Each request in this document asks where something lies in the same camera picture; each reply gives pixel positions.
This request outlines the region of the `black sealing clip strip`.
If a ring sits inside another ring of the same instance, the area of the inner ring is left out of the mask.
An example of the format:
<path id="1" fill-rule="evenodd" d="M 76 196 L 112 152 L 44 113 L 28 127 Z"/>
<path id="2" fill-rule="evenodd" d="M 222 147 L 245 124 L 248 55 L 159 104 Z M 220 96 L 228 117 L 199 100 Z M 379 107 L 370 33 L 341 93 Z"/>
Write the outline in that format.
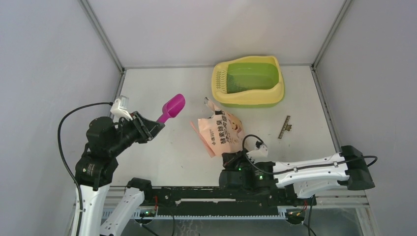
<path id="1" fill-rule="evenodd" d="M 286 116 L 286 119 L 285 119 L 285 121 L 284 121 L 284 123 L 283 123 L 283 125 L 281 127 L 281 130 L 280 130 L 278 139 L 282 139 L 283 136 L 284 136 L 284 134 L 285 134 L 285 132 L 290 132 L 291 131 L 292 125 L 289 124 L 290 118 L 291 118 L 291 116 Z"/>

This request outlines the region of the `magenta plastic scoop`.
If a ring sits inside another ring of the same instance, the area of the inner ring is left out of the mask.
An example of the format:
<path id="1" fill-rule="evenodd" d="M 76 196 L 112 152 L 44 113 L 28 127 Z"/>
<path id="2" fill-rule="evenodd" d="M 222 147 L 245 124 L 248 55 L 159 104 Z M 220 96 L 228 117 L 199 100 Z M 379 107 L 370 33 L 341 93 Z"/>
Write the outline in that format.
<path id="1" fill-rule="evenodd" d="M 175 118 L 185 107 L 186 101 L 182 94 L 176 94 L 162 107 L 162 115 L 157 122 L 165 123 L 170 118 Z"/>

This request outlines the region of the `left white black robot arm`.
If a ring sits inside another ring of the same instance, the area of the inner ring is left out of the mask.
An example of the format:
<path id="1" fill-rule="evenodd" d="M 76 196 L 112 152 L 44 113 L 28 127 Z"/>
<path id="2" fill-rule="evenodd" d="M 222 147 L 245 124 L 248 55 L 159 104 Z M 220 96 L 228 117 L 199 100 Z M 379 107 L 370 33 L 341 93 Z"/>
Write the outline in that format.
<path id="1" fill-rule="evenodd" d="M 163 122 L 144 118 L 138 112 L 120 115 L 117 121 L 110 117 L 92 120 L 86 132 L 88 142 L 75 167 L 77 184 L 73 236 L 116 236 L 122 232 L 135 209 L 148 205 L 154 198 L 150 181 L 141 179 L 111 215 L 111 221 L 101 224 L 105 199 L 118 167 L 117 157 L 134 143 L 152 141 L 165 127 Z"/>

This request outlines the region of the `pink cat litter bag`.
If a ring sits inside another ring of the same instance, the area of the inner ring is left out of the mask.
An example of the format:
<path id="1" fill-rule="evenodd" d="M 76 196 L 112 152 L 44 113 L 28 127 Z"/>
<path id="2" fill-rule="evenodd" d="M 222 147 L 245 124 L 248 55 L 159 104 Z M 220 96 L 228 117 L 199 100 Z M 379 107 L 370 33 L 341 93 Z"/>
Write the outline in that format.
<path id="1" fill-rule="evenodd" d="M 209 157 L 221 156 L 242 150 L 245 131 L 240 119 L 219 108 L 205 97 L 204 104 L 212 111 L 209 118 L 197 119 L 197 125 L 190 123 L 203 143 Z"/>

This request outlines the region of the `green cat litter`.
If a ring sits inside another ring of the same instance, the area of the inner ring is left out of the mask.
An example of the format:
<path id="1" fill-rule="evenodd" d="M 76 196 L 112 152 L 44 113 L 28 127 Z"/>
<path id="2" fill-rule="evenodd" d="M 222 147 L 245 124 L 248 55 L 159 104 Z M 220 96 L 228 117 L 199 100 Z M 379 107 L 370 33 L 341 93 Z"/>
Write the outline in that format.
<path id="1" fill-rule="evenodd" d="M 238 93 L 238 92 L 251 90 L 254 88 L 252 82 L 253 82 L 252 78 L 248 75 L 227 74 L 226 91 L 228 94 L 230 94 L 230 93 Z"/>

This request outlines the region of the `yellow green litter box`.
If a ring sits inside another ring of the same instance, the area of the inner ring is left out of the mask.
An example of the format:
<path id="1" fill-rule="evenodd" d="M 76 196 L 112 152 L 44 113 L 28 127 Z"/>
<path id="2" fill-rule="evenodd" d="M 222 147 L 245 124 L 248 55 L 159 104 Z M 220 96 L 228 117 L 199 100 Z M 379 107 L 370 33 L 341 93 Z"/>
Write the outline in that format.
<path id="1" fill-rule="evenodd" d="M 275 56 L 246 56 L 214 67 L 211 92 L 225 107 L 268 108 L 283 100 L 285 83 Z"/>

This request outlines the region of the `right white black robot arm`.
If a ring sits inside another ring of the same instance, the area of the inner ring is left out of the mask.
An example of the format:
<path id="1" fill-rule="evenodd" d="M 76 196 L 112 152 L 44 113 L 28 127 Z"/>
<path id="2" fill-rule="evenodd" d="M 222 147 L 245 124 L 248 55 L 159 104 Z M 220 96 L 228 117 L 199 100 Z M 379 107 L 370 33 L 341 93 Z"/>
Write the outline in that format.
<path id="1" fill-rule="evenodd" d="M 226 190 L 242 190 L 266 194 L 275 189 L 286 189 L 284 198 L 292 205 L 321 191 L 340 186 L 351 191 L 372 189 L 375 183 L 369 171 L 377 157 L 364 156 L 353 146 L 343 146 L 331 156 L 299 162 L 258 162 L 267 157 L 268 147 L 257 142 L 254 150 L 244 148 L 235 153 L 224 153 L 219 186 Z"/>

